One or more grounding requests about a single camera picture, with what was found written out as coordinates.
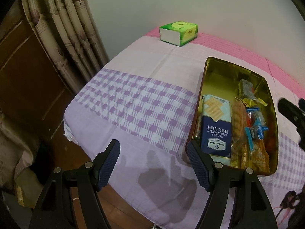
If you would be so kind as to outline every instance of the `brown floor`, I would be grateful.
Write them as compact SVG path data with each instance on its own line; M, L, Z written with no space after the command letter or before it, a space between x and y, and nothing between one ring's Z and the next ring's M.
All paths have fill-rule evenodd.
M54 152L55 166L64 170L79 168L89 160L80 146L66 139L63 126L58 129L50 144ZM151 221L133 209L109 184L98 196L112 229L150 229L153 226ZM72 188L72 197L78 197L77 188ZM75 199L73 204L78 228L86 229L79 199Z

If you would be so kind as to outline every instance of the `tablecloth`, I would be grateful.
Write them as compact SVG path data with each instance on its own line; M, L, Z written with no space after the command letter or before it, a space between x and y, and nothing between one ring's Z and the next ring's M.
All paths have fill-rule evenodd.
M112 139L119 140L121 153L109 183L132 207L163 228L195 228L209 195L181 159L181 150L210 56L262 75L275 104L280 97L294 104L305 97L305 89L291 76L245 48L204 33L178 47L160 41L155 29L99 71L64 114L67 138L91 159ZM300 193L305 182L305 152L298 146L299 135L278 111L276 115L278 169L271 176L259 177L274 208L288 191ZM231 189L222 228L228 228L233 200ZM287 226L288 218L279 228Z

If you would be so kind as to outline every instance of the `checkered pattern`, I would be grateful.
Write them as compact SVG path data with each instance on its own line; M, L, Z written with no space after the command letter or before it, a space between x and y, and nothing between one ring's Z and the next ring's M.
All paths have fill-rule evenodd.
M179 86L103 68L75 100L122 130L176 155L186 144L197 98Z
M275 174L262 177L263 185L301 191L305 182L305 152L283 133L279 133L279 162Z

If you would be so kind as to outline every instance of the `pink tablecloth border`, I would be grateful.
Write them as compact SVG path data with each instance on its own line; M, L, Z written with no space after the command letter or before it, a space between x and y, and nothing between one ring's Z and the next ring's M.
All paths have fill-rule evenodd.
M158 38L159 28L153 29L145 36ZM276 64L272 63L270 60L263 58L246 48L205 33L198 33L198 37L192 40L191 44L203 45L213 50L244 60L247 63L252 64L270 74L299 98L305 98L305 88L303 88L288 73L286 73Z

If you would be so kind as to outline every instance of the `silver screw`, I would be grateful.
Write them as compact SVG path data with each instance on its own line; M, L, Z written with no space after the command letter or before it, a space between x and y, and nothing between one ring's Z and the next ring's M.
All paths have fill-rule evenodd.
M220 163L220 162L216 162L214 165L218 169L221 169L223 167L222 163Z
M247 168L247 169L246 169L246 172L247 172L248 174L253 174L253 169Z
M61 171L61 168L60 168L60 167L56 167L56 168L53 170L54 173L59 173L60 171Z
M93 163L92 162L87 162L85 163L85 167L86 168L91 168L93 166Z

